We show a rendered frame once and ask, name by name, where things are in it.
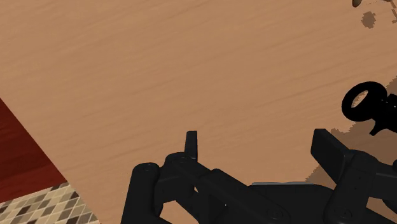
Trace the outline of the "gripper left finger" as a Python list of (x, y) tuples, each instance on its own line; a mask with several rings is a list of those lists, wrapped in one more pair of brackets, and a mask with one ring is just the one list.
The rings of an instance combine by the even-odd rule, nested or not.
[(160, 216), (171, 201), (199, 224), (291, 224), (281, 206), (197, 157), (197, 132), (188, 131), (184, 151), (168, 155), (163, 166), (135, 166), (120, 224), (171, 224)]

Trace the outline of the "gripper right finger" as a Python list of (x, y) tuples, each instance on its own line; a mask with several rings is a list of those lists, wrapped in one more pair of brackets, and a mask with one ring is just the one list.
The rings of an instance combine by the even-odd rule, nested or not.
[(325, 224), (397, 224), (367, 208), (371, 197), (397, 213), (395, 166), (350, 150), (326, 129), (314, 130), (310, 153), (336, 184), (324, 207)]

